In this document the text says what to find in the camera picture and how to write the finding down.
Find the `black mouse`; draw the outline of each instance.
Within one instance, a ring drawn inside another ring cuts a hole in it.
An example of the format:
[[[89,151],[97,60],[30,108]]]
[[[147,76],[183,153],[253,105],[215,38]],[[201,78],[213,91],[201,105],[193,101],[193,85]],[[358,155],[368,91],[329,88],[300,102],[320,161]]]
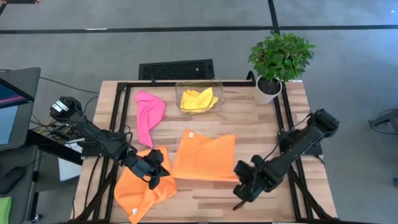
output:
[[[25,167],[14,167],[0,178],[0,194],[8,194],[25,175]]]

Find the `white pot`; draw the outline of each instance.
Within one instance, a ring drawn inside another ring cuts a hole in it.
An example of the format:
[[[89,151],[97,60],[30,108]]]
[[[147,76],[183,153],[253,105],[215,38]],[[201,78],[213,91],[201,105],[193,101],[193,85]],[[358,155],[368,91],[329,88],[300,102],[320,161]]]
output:
[[[266,105],[267,103],[269,103],[271,100],[273,100],[275,98],[275,96],[277,96],[280,91],[282,91],[282,82],[279,82],[279,92],[274,94],[274,95],[268,95],[266,93],[263,93],[260,89],[259,89],[259,80],[261,77],[258,77],[256,80],[256,87],[254,90],[254,99],[256,100],[256,102],[260,105]]]

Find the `plant pot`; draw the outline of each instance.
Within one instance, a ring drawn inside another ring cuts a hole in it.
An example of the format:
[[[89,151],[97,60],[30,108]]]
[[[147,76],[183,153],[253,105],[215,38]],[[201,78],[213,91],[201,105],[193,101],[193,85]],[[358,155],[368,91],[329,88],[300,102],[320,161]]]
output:
[[[282,91],[282,82],[279,82],[279,91],[275,91],[275,84],[271,83],[270,88],[268,88],[266,85],[263,85],[264,82],[270,82],[268,80],[265,80],[262,77],[258,77],[256,80],[256,87],[254,90],[254,99],[255,101],[260,104],[260,105],[266,105],[269,103],[271,100],[277,96],[280,91]]]

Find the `label tag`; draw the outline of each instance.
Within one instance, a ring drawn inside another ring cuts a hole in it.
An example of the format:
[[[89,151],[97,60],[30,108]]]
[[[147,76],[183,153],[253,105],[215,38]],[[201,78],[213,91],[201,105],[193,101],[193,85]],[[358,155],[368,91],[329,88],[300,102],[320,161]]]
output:
[[[52,107],[54,108],[54,109],[56,109],[58,112],[61,112],[62,111],[62,108],[61,107],[59,107],[57,104],[53,104],[52,105]]]
[[[59,107],[61,107],[64,111],[68,111],[69,108],[67,106],[65,106],[61,101],[57,101],[55,102]]]

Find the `yellow cloth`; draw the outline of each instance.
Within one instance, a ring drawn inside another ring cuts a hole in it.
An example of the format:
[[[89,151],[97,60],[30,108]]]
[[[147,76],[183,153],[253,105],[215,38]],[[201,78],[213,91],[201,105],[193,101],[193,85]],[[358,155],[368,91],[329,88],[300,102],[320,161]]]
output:
[[[199,93],[195,90],[185,90],[181,99],[181,111],[184,113],[203,113],[210,110],[218,101],[218,97],[213,96],[213,89],[207,88]]]

